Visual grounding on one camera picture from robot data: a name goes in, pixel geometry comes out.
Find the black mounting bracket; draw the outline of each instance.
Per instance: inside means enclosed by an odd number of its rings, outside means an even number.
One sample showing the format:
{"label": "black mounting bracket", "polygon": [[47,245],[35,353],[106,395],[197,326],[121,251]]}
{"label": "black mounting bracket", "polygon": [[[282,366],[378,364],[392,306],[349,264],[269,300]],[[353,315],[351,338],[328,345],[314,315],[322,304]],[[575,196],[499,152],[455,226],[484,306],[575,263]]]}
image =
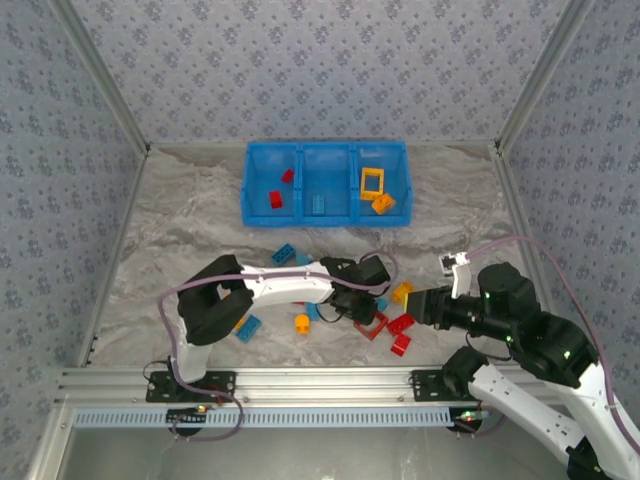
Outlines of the black mounting bracket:
{"label": "black mounting bracket", "polygon": [[[194,393],[186,390],[173,378],[171,370],[166,372],[153,372],[151,381],[147,385],[147,403],[230,403],[231,400],[224,397],[214,398],[211,395]],[[196,388],[205,390],[218,390],[233,395],[236,389],[236,372],[233,371],[207,371],[205,376],[191,384]]]}
{"label": "black mounting bracket", "polygon": [[447,388],[441,369],[413,370],[410,382],[416,402],[476,401],[469,394],[461,395]]}
{"label": "black mounting bracket", "polygon": [[[197,408],[181,408],[167,410],[167,414],[164,416],[166,423],[171,425],[190,424],[190,425],[203,425],[207,420],[206,413],[199,413]],[[173,433],[174,427],[170,427],[169,430]],[[182,437],[191,437],[198,433],[202,428],[196,427],[175,427],[176,433]]]}

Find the yellow lego frame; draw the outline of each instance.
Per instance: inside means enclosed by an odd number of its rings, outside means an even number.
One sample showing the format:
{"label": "yellow lego frame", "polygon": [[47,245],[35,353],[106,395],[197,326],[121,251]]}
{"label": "yellow lego frame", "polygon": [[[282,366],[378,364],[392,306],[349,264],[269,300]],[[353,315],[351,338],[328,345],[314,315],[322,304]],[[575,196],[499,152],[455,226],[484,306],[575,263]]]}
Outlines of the yellow lego frame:
{"label": "yellow lego frame", "polygon": [[[367,177],[378,177],[378,190],[367,190]],[[362,178],[360,179],[360,200],[375,200],[384,193],[384,170],[382,168],[362,169]]]}

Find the red lego brick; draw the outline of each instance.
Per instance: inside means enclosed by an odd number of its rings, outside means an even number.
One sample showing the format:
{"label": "red lego brick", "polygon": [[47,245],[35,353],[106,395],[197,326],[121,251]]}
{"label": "red lego brick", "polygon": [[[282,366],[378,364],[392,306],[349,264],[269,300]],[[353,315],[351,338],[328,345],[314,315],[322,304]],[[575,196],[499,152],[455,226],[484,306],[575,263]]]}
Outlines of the red lego brick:
{"label": "red lego brick", "polygon": [[277,190],[269,192],[269,200],[271,201],[271,208],[282,208],[282,195]]}
{"label": "red lego brick", "polygon": [[291,183],[291,180],[293,180],[293,170],[289,169],[286,172],[284,172],[284,175],[282,176],[282,181],[284,183]]}
{"label": "red lego brick", "polygon": [[391,351],[396,355],[398,355],[399,357],[402,357],[404,355],[404,352],[407,351],[407,348],[409,348],[410,343],[411,343],[411,337],[408,337],[404,333],[401,333],[396,337],[396,341],[393,342],[393,345],[391,346]]}
{"label": "red lego brick", "polygon": [[414,323],[416,323],[416,321],[411,318],[411,315],[405,313],[403,315],[400,315],[394,321],[389,322],[387,324],[387,330],[389,330],[389,333],[395,337],[399,333],[404,332]]}
{"label": "red lego brick", "polygon": [[379,320],[380,323],[378,323],[378,326],[376,326],[376,328],[374,328],[373,330],[367,330],[358,322],[353,322],[353,326],[356,327],[356,330],[358,330],[361,334],[363,334],[369,340],[373,340],[378,336],[378,334],[382,331],[382,329],[385,327],[385,325],[389,321],[389,317],[387,317],[386,315],[380,312],[376,312],[376,318]]}

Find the blue lego brick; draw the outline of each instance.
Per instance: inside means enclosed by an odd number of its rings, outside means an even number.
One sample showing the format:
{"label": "blue lego brick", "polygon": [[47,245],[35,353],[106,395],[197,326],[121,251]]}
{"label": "blue lego brick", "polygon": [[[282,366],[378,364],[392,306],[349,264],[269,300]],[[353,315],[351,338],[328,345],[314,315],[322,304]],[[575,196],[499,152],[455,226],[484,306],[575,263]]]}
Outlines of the blue lego brick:
{"label": "blue lego brick", "polygon": [[315,303],[306,303],[305,307],[307,308],[307,317],[312,322],[320,320],[320,314],[318,314],[318,305]]}
{"label": "blue lego brick", "polygon": [[387,305],[389,305],[389,302],[382,297],[376,298],[376,303],[378,304],[379,312],[384,312],[385,308],[387,308]]}
{"label": "blue lego brick", "polygon": [[271,259],[276,267],[281,267],[296,255],[296,249],[285,243],[280,250],[271,255]]}
{"label": "blue lego brick", "polygon": [[236,332],[236,336],[244,343],[249,343],[249,340],[256,334],[258,328],[260,328],[262,322],[253,315],[249,315],[247,321],[244,322],[240,330]]}
{"label": "blue lego brick", "polygon": [[324,196],[323,195],[313,196],[312,213],[313,215],[324,215]]}
{"label": "blue lego brick", "polygon": [[296,253],[296,265],[309,265],[311,262],[313,262],[313,259],[306,253]]}

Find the bin compartment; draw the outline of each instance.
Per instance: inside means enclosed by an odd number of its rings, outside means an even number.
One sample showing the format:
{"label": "bin compartment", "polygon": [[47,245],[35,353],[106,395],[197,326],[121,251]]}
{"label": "bin compartment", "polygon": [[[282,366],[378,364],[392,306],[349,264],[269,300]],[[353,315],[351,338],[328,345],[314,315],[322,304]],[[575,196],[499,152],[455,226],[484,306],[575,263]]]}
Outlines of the bin compartment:
{"label": "bin compartment", "polygon": [[[296,223],[296,178],[285,183],[287,169],[297,170],[294,143],[250,143],[247,147],[241,205],[244,223],[256,227],[286,227]],[[282,207],[271,208],[269,192],[279,191]]]}

